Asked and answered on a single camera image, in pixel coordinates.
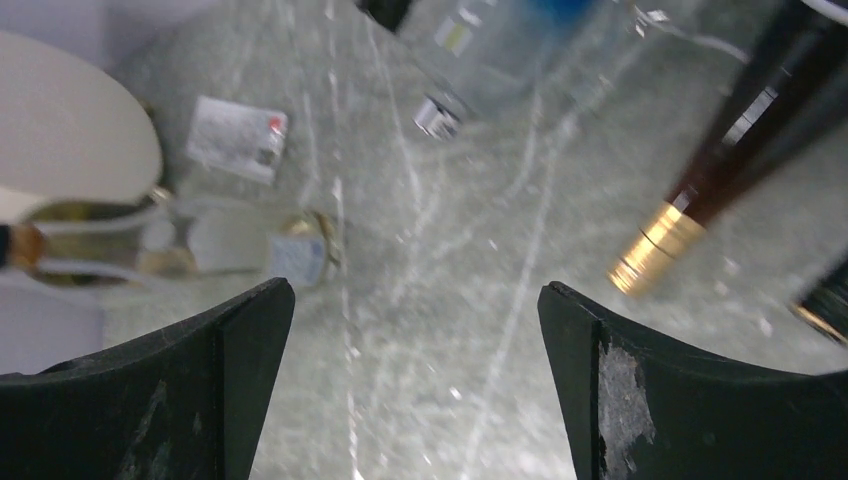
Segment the clear blue label bottle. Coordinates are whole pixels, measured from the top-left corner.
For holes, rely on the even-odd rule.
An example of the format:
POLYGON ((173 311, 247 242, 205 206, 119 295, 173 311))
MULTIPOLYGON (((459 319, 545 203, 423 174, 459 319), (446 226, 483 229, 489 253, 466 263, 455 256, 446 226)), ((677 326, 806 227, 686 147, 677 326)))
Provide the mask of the clear blue label bottle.
POLYGON ((450 140, 497 117, 557 69, 608 59, 629 16, 623 1, 412 1, 395 34, 430 82, 413 122, 450 140))

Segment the clear glass bottle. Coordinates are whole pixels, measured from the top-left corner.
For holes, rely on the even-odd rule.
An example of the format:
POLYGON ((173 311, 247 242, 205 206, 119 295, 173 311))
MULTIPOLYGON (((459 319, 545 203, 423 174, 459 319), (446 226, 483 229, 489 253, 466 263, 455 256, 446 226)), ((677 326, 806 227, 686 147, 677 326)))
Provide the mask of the clear glass bottle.
POLYGON ((313 287, 341 260, 333 217, 232 198, 153 200, 104 219, 35 220, 1 227, 1 267, 39 281, 81 275, 162 288, 228 274, 313 287))

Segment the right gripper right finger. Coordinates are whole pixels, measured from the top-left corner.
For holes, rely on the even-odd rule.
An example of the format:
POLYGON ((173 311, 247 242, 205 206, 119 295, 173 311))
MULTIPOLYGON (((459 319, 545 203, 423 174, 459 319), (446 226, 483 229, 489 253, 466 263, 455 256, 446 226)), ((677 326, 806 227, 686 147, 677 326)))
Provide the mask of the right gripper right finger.
POLYGON ((847 375, 733 360, 560 282, 537 309, 580 479, 843 479, 847 375))

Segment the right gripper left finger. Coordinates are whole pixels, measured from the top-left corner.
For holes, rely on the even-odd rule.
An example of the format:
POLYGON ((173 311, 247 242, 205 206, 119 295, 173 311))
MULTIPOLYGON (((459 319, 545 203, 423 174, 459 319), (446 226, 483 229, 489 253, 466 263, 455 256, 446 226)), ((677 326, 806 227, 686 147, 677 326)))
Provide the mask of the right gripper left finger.
POLYGON ((1 378, 5 479, 245 479, 295 294, 269 280, 36 374, 1 378))

